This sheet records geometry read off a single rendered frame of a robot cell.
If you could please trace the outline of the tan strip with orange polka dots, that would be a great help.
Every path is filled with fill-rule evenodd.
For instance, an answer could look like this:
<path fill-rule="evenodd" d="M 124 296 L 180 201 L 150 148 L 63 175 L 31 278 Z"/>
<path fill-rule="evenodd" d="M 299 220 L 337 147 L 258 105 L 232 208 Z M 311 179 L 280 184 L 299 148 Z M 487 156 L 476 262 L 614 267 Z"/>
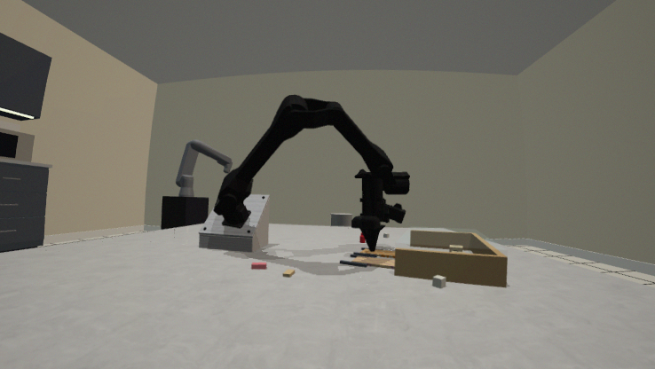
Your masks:
<path fill-rule="evenodd" d="M 375 251 L 370 252 L 369 249 L 364 249 L 360 253 L 361 254 L 369 253 L 369 254 L 376 254 L 380 257 L 395 258 L 395 251 L 376 249 Z"/>

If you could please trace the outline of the tan strip with purple zigzag lines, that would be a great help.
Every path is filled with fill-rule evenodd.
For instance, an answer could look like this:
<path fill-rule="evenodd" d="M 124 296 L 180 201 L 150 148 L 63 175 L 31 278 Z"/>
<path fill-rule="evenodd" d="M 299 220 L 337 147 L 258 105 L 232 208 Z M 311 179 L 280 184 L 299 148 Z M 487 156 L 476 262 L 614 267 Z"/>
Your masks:
<path fill-rule="evenodd" d="M 393 259 L 386 260 L 386 259 L 380 259 L 380 258 L 373 258 L 373 257 L 358 255 L 353 260 L 351 260 L 351 262 L 367 263 L 367 266 L 370 266 L 370 267 L 374 266 L 374 267 L 381 267 L 381 268 L 394 270 L 395 260 L 393 260 Z"/>

